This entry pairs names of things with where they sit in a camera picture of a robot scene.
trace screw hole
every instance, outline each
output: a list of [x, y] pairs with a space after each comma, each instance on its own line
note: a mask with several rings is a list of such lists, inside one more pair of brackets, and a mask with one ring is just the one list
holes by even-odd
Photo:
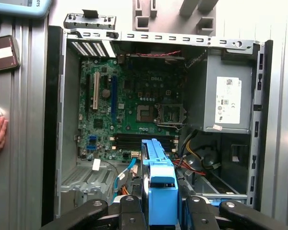
[[237, 42], [237, 47], [240, 48], [241, 46], [242, 46], [242, 42], [241, 42], [241, 41], [238, 41], [238, 42]]
[[203, 223], [203, 224], [208, 224], [209, 221], [208, 221], [207, 219], [202, 219], [202, 223]]

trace yellow wire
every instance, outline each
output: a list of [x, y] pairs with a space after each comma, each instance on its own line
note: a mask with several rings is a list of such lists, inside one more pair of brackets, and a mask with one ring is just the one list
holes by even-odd
[[186, 145], [186, 148], [187, 148], [187, 151], [189, 152], [189, 153], [192, 153], [195, 157], [197, 157], [200, 161], [202, 160], [195, 152], [193, 152], [192, 150], [191, 150], [191, 148], [190, 148], [190, 141], [191, 140], [189, 140], [188, 142], [187, 142], [187, 145]]

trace phone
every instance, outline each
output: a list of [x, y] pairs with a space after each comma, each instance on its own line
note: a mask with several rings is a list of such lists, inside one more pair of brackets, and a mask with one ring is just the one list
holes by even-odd
[[26, 18], [45, 18], [51, 0], [0, 0], [0, 14]]

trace pcie slot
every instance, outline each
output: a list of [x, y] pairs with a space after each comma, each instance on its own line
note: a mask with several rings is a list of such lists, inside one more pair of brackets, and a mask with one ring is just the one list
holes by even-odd
[[112, 77], [112, 92], [111, 92], [111, 117], [112, 123], [116, 120], [116, 104], [117, 104], [117, 77]]
[[156, 138], [161, 143], [165, 152], [171, 152], [171, 150], [175, 148], [173, 136], [117, 133], [114, 137], [116, 147], [122, 150], [140, 150], [142, 146], [142, 139], [152, 138]]
[[94, 96], [93, 96], [93, 109], [98, 109], [99, 100], [99, 84], [100, 84], [100, 73], [94, 73]]

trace chip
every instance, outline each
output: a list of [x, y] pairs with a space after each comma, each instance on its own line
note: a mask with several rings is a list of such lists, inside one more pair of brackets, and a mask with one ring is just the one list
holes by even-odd
[[102, 119], [94, 119], [94, 128], [103, 128], [104, 121]]
[[130, 80], [125, 80], [124, 81], [124, 89], [131, 89], [131, 81]]

